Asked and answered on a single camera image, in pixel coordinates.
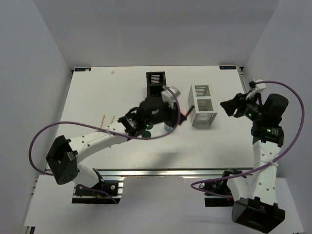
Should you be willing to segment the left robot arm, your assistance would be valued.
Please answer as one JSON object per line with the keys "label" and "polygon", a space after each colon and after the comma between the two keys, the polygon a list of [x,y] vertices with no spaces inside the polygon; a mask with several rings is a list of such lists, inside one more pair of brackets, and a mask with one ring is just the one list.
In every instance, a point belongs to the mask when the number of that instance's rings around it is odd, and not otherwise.
{"label": "left robot arm", "polygon": [[75,181],[86,186],[94,195],[103,189],[103,182],[95,169],[81,164],[87,157],[113,145],[125,143],[142,136],[149,128],[159,123],[169,127],[180,125],[187,118],[178,110],[175,101],[163,101],[147,97],[138,107],[102,131],[95,131],[72,139],[64,135],[56,137],[46,161],[58,185]]}

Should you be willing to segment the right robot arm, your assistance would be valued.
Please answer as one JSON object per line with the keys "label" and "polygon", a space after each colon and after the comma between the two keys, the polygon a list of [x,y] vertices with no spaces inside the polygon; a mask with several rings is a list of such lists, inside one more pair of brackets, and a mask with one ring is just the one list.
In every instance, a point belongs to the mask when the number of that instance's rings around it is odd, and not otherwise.
{"label": "right robot arm", "polygon": [[228,116],[252,121],[254,167],[260,169],[253,173],[251,184],[245,176],[221,180],[221,191],[233,196],[232,221],[264,234],[275,229],[286,216],[277,204],[278,164],[274,159],[284,143],[284,131],[279,124],[288,104],[288,99],[279,94],[270,94],[262,103],[260,93],[253,97],[238,93],[220,104]]}

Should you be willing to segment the red lip gloss tube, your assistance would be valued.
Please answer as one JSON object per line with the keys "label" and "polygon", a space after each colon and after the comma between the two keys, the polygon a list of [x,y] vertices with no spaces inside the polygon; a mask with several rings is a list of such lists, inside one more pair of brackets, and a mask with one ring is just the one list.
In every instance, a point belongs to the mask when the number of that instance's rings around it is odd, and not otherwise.
{"label": "red lip gloss tube", "polygon": [[192,106],[189,108],[189,110],[186,112],[186,114],[185,114],[184,116],[185,116],[185,117],[188,117],[189,114],[193,111],[194,108],[195,108],[195,106],[192,105]]}

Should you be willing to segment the white lotion bottle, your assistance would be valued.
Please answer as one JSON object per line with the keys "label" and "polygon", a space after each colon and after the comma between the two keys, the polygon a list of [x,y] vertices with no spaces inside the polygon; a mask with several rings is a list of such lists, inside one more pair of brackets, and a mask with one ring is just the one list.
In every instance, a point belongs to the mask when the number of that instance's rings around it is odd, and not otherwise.
{"label": "white lotion bottle", "polygon": [[172,129],[173,129],[172,127],[168,126],[167,124],[164,124],[164,130],[165,130],[165,131],[169,132],[169,131],[171,131]]}

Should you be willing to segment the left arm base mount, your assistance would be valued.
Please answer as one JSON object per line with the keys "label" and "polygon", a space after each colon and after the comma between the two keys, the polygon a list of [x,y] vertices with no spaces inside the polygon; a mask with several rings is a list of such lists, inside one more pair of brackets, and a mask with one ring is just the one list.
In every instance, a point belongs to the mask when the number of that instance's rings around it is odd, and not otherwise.
{"label": "left arm base mount", "polygon": [[78,184],[75,186],[72,204],[105,204],[117,205],[121,200],[119,190],[122,189],[120,180],[104,179],[96,171],[99,182],[93,187]]}

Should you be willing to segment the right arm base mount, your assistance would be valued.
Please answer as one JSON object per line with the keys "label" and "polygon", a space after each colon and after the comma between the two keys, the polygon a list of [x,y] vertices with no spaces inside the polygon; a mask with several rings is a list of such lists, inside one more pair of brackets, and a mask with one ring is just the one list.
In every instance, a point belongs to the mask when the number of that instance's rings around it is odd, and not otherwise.
{"label": "right arm base mount", "polygon": [[[236,169],[227,169],[223,172],[222,177],[232,176],[241,174],[242,171]],[[212,192],[214,194],[232,196],[232,192],[227,185],[228,180],[223,181],[215,181],[215,182],[205,182],[199,185],[200,189],[204,189],[208,192]],[[235,205],[237,203],[240,205],[247,206],[249,201],[248,199],[240,198],[237,201],[234,201],[232,198],[224,198],[216,195],[212,195],[209,193],[205,193],[205,206],[206,207],[229,207]]]}

